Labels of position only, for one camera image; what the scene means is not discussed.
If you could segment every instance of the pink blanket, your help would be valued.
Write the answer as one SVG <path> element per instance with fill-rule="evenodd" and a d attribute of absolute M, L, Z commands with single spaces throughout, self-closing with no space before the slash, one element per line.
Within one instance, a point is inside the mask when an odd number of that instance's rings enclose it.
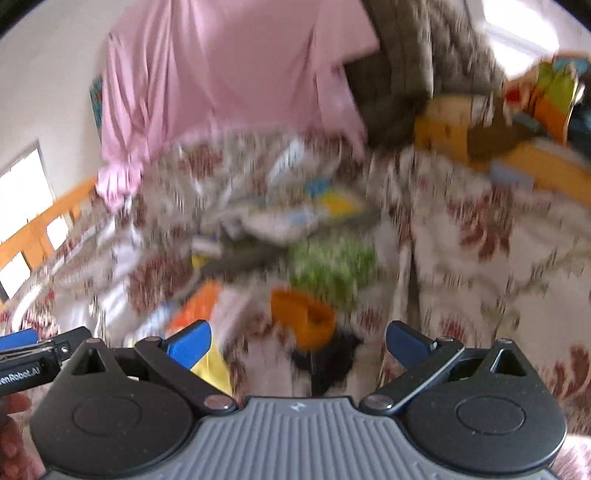
<path fill-rule="evenodd" d="M 363 151 L 343 62 L 378 49 L 359 0 L 140 0 L 109 36 L 98 192 L 112 209 L 172 142 L 322 130 Z"/>

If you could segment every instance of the metal screw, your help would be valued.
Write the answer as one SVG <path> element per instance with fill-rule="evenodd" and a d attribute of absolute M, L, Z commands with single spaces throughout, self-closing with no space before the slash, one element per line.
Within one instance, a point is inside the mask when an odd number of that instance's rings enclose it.
<path fill-rule="evenodd" d="M 229 410 L 234 406 L 234 401 L 226 395 L 209 395 L 203 404 L 214 411 Z"/>
<path fill-rule="evenodd" d="M 366 407 L 375 411 L 389 410 L 394 406 L 394 400 L 386 395 L 370 395 L 363 402 Z"/>

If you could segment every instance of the black circular mount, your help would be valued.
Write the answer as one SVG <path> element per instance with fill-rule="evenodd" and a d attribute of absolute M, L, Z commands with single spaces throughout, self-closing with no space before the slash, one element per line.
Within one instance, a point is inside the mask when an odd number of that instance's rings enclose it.
<path fill-rule="evenodd" d="M 520 378 L 494 374 L 423 392 L 408 406 L 406 425 L 433 460 L 484 476 L 541 468 L 566 434 L 560 407 L 543 386 L 524 388 Z"/>

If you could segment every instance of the ribbed gray surface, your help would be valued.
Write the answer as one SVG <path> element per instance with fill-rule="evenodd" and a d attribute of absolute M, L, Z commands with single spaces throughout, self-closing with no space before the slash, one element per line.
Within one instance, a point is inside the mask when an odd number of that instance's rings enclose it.
<path fill-rule="evenodd" d="M 467 480 L 421 456 L 397 424 L 347 399 L 253 399 L 205 420 L 180 453 L 134 480 Z M 50 473 L 48 480 L 72 480 Z M 519 477 L 555 479 L 549 472 Z"/>

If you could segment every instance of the window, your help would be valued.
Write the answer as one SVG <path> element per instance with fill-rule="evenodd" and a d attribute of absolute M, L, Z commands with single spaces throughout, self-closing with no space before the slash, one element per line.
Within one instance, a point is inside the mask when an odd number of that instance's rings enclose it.
<path fill-rule="evenodd" d="M 53 195 L 36 144 L 8 168 L 0 170 L 0 244 L 52 204 Z M 54 220 L 47 228 L 47 236 L 54 248 L 64 242 L 67 234 L 68 226 L 63 218 Z M 4 300 L 12 297 L 30 274 L 25 259 L 18 254 L 0 271 L 0 296 Z"/>
<path fill-rule="evenodd" d="M 588 30 L 552 0 L 466 0 L 466 5 L 509 77 L 558 49 L 591 50 Z"/>

